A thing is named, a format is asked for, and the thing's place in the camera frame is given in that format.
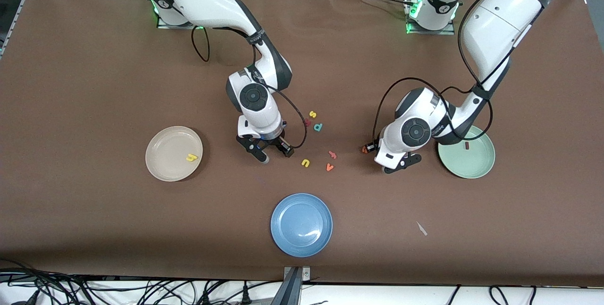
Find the blue plate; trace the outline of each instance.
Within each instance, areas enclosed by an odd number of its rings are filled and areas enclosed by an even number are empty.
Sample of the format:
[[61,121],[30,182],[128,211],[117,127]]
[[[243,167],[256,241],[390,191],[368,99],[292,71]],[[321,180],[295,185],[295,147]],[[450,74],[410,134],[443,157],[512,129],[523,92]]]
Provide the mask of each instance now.
[[321,199],[299,193],[286,197],[275,207],[270,233],[281,251],[306,258],[327,245],[333,225],[332,214]]

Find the white robotic arm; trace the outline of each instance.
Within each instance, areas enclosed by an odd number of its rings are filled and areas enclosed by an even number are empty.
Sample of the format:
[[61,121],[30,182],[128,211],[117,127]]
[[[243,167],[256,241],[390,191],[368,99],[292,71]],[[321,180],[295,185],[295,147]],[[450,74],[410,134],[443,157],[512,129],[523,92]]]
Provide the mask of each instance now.
[[[375,161],[391,173],[419,161],[410,155],[430,139],[459,143],[502,81],[515,48],[549,0],[482,0],[462,27],[463,44],[478,67],[481,84],[457,108],[429,88],[411,90],[395,111],[395,121],[380,133]],[[373,144],[367,145],[375,150]]]
[[232,30],[258,49],[261,58],[230,75],[226,83],[229,99],[243,113],[237,126],[237,141],[263,163],[268,162],[268,156],[259,147],[259,141],[275,145],[283,154],[291,156],[294,149],[281,137],[285,123],[271,95],[272,88],[283,90],[289,86],[291,68],[247,6],[240,0],[161,1],[166,5],[160,8],[168,10],[168,16],[177,23],[177,15],[181,15],[191,25]]

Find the round black joint cover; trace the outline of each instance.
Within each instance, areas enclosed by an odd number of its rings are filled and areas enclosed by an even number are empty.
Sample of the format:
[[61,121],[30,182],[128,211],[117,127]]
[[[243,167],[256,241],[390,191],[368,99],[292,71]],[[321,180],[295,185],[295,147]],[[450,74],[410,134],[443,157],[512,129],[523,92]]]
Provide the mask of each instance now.
[[421,146],[430,139],[430,126],[420,118],[412,118],[403,124],[401,135],[406,145]]
[[239,93],[241,105],[252,111],[260,111],[266,106],[268,91],[258,83],[246,85]]

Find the brown table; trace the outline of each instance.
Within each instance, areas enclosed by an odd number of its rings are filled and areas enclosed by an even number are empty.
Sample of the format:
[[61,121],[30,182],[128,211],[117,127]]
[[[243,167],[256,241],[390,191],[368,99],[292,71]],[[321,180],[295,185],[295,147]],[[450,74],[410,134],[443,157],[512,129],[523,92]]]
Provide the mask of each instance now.
[[[359,151],[396,79],[472,85],[455,37],[406,34],[401,8],[379,0],[244,1],[293,68],[285,92],[323,123],[266,166],[235,141],[224,92],[252,58],[240,36],[210,30],[206,64],[189,31],[155,29],[146,0],[26,0],[0,61],[0,255],[110,275],[267,280],[303,264],[320,281],[604,283],[604,58],[583,0],[553,1],[515,51],[493,100],[495,167],[478,180],[449,173],[433,142],[390,176]],[[417,86],[392,91],[379,127]],[[196,129],[205,153],[190,178],[161,182],[145,148],[175,125]],[[300,192],[334,217],[306,259],[269,230],[274,206]]]

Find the plate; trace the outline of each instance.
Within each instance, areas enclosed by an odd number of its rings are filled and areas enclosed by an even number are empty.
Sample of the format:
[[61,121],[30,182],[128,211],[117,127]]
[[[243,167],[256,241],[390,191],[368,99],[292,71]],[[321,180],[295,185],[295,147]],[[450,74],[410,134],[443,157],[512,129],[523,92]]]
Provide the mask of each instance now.
[[[475,137],[482,132],[480,128],[472,126],[466,137]],[[438,144],[438,156],[453,174],[461,178],[481,178],[495,164],[495,147],[485,134],[475,140],[461,141],[454,145]]]
[[329,242],[333,227],[329,208],[307,193],[281,200],[270,219],[270,233],[276,245],[297,258],[319,253]]
[[[188,161],[189,154],[198,158]],[[203,145],[199,135],[182,126],[166,128],[153,137],[145,161],[147,169],[162,181],[183,180],[199,166],[203,155]]]

